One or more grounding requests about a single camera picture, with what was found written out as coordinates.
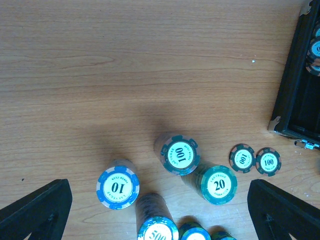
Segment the brown short stack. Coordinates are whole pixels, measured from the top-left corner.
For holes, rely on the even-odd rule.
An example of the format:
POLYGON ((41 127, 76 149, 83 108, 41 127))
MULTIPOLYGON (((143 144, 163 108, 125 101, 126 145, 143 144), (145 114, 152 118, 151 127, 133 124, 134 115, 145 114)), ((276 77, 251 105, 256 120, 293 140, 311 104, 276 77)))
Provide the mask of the brown short stack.
POLYGON ((320 21, 317 21, 312 32, 312 38, 306 54, 307 71, 312 75, 320 76, 320 21))

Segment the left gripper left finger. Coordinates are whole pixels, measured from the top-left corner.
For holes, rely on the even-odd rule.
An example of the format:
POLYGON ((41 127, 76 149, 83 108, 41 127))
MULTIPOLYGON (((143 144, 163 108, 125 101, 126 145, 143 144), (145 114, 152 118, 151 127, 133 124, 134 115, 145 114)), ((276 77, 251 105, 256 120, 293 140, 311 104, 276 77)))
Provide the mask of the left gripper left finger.
POLYGON ((53 180, 0 210, 0 238, 62 239, 72 200, 69 181, 53 180))

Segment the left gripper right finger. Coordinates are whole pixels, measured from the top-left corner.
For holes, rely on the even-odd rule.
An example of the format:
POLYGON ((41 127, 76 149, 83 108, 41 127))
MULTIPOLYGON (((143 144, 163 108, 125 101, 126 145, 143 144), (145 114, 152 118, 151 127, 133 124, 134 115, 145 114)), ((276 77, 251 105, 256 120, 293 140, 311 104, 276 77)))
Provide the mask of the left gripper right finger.
POLYGON ((249 214, 260 240, 318 240, 320 210, 263 180, 252 180, 249 214))

